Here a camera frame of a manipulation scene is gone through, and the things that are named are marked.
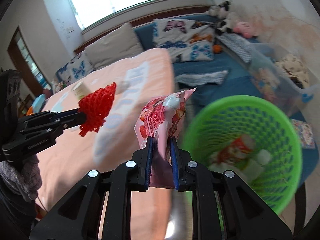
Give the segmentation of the cow plush toy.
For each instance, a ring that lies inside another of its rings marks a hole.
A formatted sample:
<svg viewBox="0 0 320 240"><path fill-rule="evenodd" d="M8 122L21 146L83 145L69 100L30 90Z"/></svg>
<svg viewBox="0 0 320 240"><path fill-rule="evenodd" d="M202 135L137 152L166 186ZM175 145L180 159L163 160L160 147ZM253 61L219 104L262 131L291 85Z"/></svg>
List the cow plush toy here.
<svg viewBox="0 0 320 240"><path fill-rule="evenodd" d="M218 5L210 6L206 15L217 18L216 35L221 36L224 33L233 32L235 14L232 12L232 1L224 1Z"/></svg>

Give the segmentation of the butterfly pillow right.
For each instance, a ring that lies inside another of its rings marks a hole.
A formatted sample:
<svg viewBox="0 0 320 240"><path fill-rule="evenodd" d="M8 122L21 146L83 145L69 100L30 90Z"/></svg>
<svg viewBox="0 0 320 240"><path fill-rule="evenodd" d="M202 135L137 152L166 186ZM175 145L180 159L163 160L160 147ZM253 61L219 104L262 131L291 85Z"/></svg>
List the butterfly pillow right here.
<svg viewBox="0 0 320 240"><path fill-rule="evenodd" d="M212 22L164 18L155 19L153 23L153 45L166 49L173 63L213 61Z"/></svg>

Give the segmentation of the beige cushion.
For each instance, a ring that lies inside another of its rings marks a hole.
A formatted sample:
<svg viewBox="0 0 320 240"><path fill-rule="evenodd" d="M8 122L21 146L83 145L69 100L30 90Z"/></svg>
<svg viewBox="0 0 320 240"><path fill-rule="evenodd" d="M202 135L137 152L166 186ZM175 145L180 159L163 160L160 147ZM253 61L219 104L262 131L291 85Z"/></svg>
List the beige cushion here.
<svg viewBox="0 0 320 240"><path fill-rule="evenodd" d="M101 69L119 60L135 57L144 51L130 23L96 40L85 48L94 68Z"/></svg>

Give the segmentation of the pink plush toy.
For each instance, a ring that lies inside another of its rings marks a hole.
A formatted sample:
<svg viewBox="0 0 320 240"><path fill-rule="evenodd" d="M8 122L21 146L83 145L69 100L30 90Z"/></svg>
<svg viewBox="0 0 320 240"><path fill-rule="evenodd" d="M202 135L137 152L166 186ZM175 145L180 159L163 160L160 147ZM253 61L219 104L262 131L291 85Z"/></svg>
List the pink plush toy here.
<svg viewBox="0 0 320 240"><path fill-rule="evenodd" d="M244 38L257 37L257 32L255 31L255 28L253 27L253 25L245 21L240 21L236 23L233 28L233 31L236 34L242 35Z"/></svg>

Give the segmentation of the pink strawberry snack bag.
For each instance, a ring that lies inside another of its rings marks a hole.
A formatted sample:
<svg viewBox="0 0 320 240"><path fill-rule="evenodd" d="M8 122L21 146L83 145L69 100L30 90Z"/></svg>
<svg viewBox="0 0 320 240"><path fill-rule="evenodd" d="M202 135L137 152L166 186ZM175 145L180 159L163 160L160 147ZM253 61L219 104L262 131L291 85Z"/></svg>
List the pink strawberry snack bag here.
<svg viewBox="0 0 320 240"><path fill-rule="evenodd" d="M195 88L151 98L143 107L134 130L141 149L148 137L153 139L150 186L173 188L172 165L169 161L170 137L178 137L184 121L185 105Z"/></svg>

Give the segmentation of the striped grey folded cloth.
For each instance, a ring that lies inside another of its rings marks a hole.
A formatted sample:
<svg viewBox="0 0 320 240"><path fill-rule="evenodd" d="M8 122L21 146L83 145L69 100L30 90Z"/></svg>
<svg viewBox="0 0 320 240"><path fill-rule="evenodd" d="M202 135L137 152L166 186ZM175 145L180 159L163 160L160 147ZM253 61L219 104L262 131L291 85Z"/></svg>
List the striped grey folded cloth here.
<svg viewBox="0 0 320 240"><path fill-rule="evenodd" d="M242 36L234 33L223 33L217 37L218 41L237 55L244 63L249 64L252 61L252 46Z"/></svg>

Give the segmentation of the white blue knitted cloth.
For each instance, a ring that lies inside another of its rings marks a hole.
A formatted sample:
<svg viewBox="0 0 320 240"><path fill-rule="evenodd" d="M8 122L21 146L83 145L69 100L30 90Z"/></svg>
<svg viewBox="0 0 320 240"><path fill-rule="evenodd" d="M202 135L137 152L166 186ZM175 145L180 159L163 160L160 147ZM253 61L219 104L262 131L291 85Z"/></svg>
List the white blue knitted cloth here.
<svg viewBox="0 0 320 240"><path fill-rule="evenodd" d="M228 70L206 74L181 74L175 77L175 82L189 87L197 87L205 84L221 85L228 74Z"/></svg>

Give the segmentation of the red foam fruit net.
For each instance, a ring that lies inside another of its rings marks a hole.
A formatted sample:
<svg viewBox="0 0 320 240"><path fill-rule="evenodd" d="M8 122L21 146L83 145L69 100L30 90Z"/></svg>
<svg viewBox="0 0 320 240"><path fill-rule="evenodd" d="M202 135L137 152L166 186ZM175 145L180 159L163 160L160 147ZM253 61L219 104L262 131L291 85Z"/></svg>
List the red foam fruit net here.
<svg viewBox="0 0 320 240"><path fill-rule="evenodd" d="M115 82L105 88L99 88L84 96L79 102L79 112L84 113L86 121L80 125L79 135L84 137L88 132L98 132L105 123L105 118L112 108L117 84Z"/></svg>

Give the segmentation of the butterfly pillow left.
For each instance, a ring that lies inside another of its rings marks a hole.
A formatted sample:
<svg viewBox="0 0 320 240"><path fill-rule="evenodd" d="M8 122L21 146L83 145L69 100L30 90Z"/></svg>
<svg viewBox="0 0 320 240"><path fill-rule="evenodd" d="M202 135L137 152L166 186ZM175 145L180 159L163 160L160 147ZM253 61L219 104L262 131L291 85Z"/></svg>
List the butterfly pillow left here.
<svg viewBox="0 0 320 240"><path fill-rule="evenodd" d="M93 63L88 59L87 54L82 51L67 62L63 67L58 69L55 73L55 78L58 83L69 86L80 79L86 77L88 74L95 71L96 68Z"/></svg>

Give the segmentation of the pink hello blanket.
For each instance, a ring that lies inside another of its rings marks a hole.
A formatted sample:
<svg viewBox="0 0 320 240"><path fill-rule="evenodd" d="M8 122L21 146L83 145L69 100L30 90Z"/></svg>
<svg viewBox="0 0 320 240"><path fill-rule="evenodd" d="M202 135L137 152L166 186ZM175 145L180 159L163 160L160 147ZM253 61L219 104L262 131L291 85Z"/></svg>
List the pink hello blanket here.
<svg viewBox="0 0 320 240"><path fill-rule="evenodd" d="M134 126L153 97L174 91L173 67L165 49L149 49L135 57L122 59L92 72L78 83L90 91L116 82L128 88L117 94L111 111L98 133L79 135L78 127L67 129L56 145L37 156L42 177L36 204L49 211L87 172L114 170L130 160L139 149ZM78 108L78 99L70 85L51 96L43 111L63 112ZM150 187L133 192L131 204L131 239L164 239L170 213L170 191Z"/></svg>

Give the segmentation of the small orange ball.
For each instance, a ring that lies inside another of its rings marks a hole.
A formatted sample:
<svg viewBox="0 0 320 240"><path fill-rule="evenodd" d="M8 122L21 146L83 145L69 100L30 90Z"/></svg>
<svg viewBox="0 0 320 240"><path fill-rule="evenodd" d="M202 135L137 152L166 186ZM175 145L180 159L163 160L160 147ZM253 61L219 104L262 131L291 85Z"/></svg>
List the small orange ball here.
<svg viewBox="0 0 320 240"><path fill-rule="evenodd" d="M213 45L213 53L214 54L222 53L222 47L219 44Z"/></svg>

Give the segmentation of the butterfly pillow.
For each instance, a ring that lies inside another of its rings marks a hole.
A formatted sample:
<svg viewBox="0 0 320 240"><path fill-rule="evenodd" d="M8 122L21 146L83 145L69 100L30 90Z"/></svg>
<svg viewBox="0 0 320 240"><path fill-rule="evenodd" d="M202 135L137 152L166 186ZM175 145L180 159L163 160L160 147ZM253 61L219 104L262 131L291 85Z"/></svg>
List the butterfly pillow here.
<svg viewBox="0 0 320 240"><path fill-rule="evenodd" d="M69 86L80 79L86 77L88 74L95 71L96 68L93 63L88 59L87 54L82 51L67 62L63 67L58 69L55 73L55 78L58 83Z"/></svg>
<svg viewBox="0 0 320 240"><path fill-rule="evenodd" d="M166 49L173 63L213 61L212 22L164 18L155 19L153 23L153 45Z"/></svg>

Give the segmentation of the white paper cup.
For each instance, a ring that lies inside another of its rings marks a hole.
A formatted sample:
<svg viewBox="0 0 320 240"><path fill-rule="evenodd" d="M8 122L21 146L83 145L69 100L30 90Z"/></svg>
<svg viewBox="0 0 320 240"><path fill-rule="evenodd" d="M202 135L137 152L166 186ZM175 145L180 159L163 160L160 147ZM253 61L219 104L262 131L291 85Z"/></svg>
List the white paper cup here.
<svg viewBox="0 0 320 240"><path fill-rule="evenodd" d="M71 89L73 95L75 96L76 100L80 101L85 96L91 94L90 89L86 86L83 81L79 81L76 83L73 88Z"/></svg>

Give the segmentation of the small clear plastic container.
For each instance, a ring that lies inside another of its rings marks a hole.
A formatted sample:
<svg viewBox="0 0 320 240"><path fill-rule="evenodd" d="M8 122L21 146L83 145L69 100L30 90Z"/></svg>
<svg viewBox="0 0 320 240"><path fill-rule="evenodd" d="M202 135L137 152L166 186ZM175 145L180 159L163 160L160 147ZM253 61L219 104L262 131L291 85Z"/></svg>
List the small clear plastic container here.
<svg viewBox="0 0 320 240"><path fill-rule="evenodd" d="M130 82L126 80L116 81L115 83L116 83L116 92L115 92L116 95L123 93L125 90L127 90L130 87Z"/></svg>

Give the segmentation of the grey knitted sleeve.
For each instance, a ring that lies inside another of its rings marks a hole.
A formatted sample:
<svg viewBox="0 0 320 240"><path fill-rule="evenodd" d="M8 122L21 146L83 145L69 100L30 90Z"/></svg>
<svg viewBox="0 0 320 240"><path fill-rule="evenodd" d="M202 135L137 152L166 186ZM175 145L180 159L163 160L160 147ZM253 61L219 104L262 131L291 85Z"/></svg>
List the grey knitted sleeve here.
<svg viewBox="0 0 320 240"><path fill-rule="evenodd" d="M37 155L32 155L21 162L1 162L1 178L9 189L19 194L26 202L32 202L38 197L42 186Z"/></svg>

